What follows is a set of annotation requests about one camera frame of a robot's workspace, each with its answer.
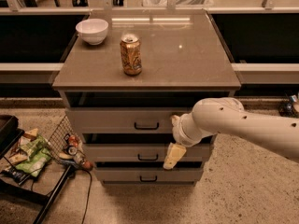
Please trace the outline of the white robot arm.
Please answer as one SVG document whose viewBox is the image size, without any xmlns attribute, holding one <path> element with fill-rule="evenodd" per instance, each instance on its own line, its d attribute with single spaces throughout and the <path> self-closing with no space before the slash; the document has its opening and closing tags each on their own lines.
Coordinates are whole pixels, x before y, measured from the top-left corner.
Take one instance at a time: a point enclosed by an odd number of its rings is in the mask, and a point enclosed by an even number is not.
<svg viewBox="0 0 299 224">
<path fill-rule="evenodd" d="M 168 147 L 164 169 L 171 170 L 203 138 L 224 133 L 243 138 L 299 162 L 299 119 L 247 112 L 235 98 L 206 98 L 192 111 L 171 117 L 175 139 Z"/>
</svg>

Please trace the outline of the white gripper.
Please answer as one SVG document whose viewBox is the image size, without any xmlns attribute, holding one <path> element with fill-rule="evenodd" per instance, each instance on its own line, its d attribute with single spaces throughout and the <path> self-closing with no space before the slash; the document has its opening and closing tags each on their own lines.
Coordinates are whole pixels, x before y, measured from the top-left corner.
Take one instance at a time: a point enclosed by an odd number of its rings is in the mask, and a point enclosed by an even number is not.
<svg viewBox="0 0 299 224">
<path fill-rule="evenodd" d="M 163 168 L 173 169 L 186 153 L 186 147 L 200 142 L 200 131 L 193 121 L 192 114 L 172 115 L 172 134 L 177 144 L 171 143 L 167 149 Z"/>
</svg>

